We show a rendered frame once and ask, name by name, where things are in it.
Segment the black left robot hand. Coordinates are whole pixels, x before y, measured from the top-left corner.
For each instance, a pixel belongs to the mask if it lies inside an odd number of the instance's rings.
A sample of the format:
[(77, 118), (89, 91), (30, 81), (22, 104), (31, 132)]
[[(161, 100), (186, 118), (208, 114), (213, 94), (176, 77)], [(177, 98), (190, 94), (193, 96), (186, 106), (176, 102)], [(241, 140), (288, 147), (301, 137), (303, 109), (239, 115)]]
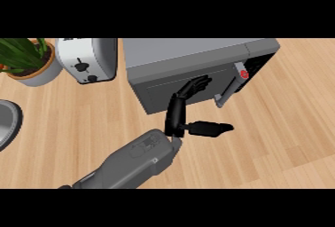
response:
[(205, 90), (211, 78), (204, 75), (190, 79), (180, 90), (171, 95), (167, 107), (165, 135), (170, 137), (185, 137), (185, 131), (193, 136), (219, 137), (235, 129), (232, 124), (196, 121), (186, 123), (186, 101), (192, 96)]

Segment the dark grey microwave door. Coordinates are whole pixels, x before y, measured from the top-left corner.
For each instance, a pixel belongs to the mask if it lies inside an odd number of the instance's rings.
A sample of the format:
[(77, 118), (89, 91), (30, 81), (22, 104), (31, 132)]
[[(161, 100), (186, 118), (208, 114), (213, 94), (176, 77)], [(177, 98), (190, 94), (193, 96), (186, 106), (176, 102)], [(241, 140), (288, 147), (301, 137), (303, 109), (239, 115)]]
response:
[(185, 74), (164, 75), (162, 77), (148, 75), (134, 78), (128, 75), (128, 83), (131, 84), (133, 92), (139, 98), (145, 112), (155, 114), (167, 111), (171, 95), (180, 90), (190, 79), (204, 75), (213, 80), (205, 90), (196, 93), (186, 101), (188, 105), (213, 99), (226, 90), (236, 75), (236, 69), (232, 64), (208, 67)]

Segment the grey microwave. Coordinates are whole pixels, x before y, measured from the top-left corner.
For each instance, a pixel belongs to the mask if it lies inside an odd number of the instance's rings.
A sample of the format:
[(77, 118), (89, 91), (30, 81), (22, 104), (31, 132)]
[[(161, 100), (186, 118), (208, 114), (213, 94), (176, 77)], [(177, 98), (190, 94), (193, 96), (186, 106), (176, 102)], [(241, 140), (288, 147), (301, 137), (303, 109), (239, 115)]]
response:
[(273, 38), (126, 38), (123, 40), (127, 78), (185, 74), (232, 64), (238, 93), (261, 70), (280, 44)]

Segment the white toaster with black knobs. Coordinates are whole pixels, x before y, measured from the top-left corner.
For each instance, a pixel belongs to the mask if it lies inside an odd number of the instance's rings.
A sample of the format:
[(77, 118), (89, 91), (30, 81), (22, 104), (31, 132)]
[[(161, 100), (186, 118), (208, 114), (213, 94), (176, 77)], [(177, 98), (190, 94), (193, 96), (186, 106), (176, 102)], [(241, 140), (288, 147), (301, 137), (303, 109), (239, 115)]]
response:
[(118, 68), (117, 38), (58, 38), (56, 58), (80, 84), (111, 81)]

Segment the pale grey pot orange rim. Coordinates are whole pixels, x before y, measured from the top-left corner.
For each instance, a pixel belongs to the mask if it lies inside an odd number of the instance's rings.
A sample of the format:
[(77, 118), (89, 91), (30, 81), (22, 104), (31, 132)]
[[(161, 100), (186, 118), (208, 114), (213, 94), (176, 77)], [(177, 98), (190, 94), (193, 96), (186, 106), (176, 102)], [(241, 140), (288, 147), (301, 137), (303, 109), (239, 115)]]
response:
[(25, 76), (15, 76), (12, 73), (6, 74), (13, 80), (24, 83), (30, 87), (38, 87), (47, 84), (64, 70), (64, 67), (56, 59), (55, 46), (52, 45), (52, 43), (46, 43), (46, 45), (52, 50), (52, 56), (41, 69)]

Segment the grey round metal basin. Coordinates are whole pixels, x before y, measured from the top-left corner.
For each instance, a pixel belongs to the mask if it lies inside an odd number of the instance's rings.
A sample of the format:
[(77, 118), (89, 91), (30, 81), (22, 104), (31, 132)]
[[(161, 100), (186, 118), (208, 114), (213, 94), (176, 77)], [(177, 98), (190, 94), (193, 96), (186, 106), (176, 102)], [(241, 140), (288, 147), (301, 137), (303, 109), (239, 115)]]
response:
[(0, 99), (0, 152), (12, 143), (22, 125), (24, 114), (19, 105)]

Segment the green leafy plant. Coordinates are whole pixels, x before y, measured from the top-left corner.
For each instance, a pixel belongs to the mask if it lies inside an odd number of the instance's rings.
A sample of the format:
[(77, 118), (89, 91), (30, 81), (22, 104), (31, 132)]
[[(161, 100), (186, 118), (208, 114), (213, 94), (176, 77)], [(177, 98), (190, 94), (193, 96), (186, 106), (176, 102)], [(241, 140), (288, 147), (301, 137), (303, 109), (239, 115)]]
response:
[(24, 77), (41, 70), (52, 58), (52, 46), (43, 38), (0, 38), (0, 72)]

